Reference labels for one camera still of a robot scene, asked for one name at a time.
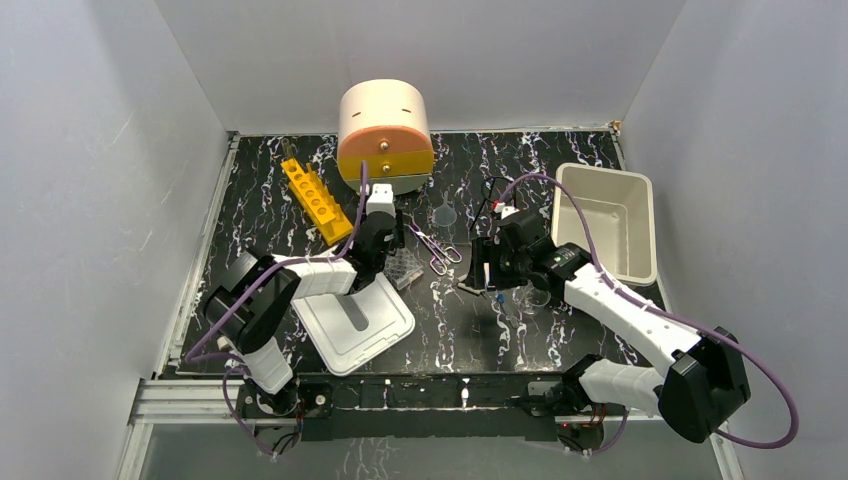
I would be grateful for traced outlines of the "blue capped vial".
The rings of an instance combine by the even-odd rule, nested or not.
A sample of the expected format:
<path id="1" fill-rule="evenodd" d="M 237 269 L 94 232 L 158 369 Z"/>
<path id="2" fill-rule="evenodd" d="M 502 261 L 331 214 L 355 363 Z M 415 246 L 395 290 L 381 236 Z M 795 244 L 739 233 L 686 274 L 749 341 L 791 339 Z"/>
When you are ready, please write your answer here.
<path id="1" fill-rule="evenodd" d="M 507 315 L 508 312 L 507 312 L 506 307 L 505 307 L 505 297 L 504 297 L 504 295 L 502 293 L 497 293 L 495 295 L 495 300 L 496 300 L 496 303 L 497 303 L 497 306 L 498 306 L 498 311 L 502 315 Z"/>

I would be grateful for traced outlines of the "clear plastic tube rack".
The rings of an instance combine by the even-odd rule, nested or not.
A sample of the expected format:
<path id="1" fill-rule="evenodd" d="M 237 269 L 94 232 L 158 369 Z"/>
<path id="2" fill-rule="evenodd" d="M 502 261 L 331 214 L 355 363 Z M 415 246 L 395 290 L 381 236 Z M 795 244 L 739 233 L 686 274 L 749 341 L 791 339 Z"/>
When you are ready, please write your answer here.
<path id="1" fill-rule="evenodd" d="M 409 287 L 424 273 L 422 263 L 408 248 L 398 249 L 386 258 L 383 275 L 397 290 Z"/>

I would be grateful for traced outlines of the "yellow test tube rack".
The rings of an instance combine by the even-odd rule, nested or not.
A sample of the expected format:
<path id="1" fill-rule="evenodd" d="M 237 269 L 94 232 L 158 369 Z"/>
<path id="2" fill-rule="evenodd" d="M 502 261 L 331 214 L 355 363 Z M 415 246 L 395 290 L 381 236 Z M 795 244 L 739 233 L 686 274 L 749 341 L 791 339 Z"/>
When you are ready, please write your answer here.
<path id="1" fill-rule="evenodd" d="M 353 224 L 309 165 L 303 167 L 296 159 L 290 158 L 282 161 L 281 167 L 290 189 L 328 246 L 337 244 L 352 233 Z"/>

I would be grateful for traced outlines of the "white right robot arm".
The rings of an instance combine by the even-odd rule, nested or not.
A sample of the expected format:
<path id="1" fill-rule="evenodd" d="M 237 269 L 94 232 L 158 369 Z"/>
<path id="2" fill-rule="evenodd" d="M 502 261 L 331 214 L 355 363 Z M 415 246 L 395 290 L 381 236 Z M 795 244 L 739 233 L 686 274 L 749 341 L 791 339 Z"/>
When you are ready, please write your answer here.
<path id="1" fill-rule="evenodd" d="M 484 290 L 546 291 L 622 337 L 648 362 L 638 367 L 588 354 L 546 392 L 549 403 L 577 414 L 607 403 L 636 408 L 702 443 L 750 398 L 739 352 L 653 312 L 643 297 L 597 268 L 590 251 L 555 245 L 534 212 L 510 213 L 494 236 L 473 241 L 468 279 Z"/>

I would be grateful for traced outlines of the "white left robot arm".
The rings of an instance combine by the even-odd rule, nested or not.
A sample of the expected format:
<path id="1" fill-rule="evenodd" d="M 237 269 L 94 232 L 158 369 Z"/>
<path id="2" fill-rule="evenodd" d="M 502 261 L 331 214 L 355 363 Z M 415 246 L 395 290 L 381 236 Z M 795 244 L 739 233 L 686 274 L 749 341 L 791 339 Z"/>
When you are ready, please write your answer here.
<path id="1" fill-rule="evenodd" d="M 328 253 L 247 251 L 205 294 L 202 317 L 231 346 L 271 414 L 286 416 L 299 400 L 294 369 L 276 339 L 290 309 L 336 376 L 349 375 L 412 332 L 413 313 L 384 273 L 405 229 L 401 214 L 376 211 Z"/>

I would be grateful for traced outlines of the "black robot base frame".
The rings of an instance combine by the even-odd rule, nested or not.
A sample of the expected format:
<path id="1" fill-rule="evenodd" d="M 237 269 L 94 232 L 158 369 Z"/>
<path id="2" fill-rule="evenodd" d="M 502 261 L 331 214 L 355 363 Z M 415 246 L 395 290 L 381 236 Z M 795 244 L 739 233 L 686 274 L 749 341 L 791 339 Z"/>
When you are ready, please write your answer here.
<path id="1" fill-rule="evenodd" d="M 302 374 L 276 395 L 247 380 L 230 398 L 238 418 L 251 426 L 282 428 L 276 452 L 296 439 L 365 437 L 517 437 L 581 451 L 611 437 L 624 411 L 577 399 L 559 372 Z"/>

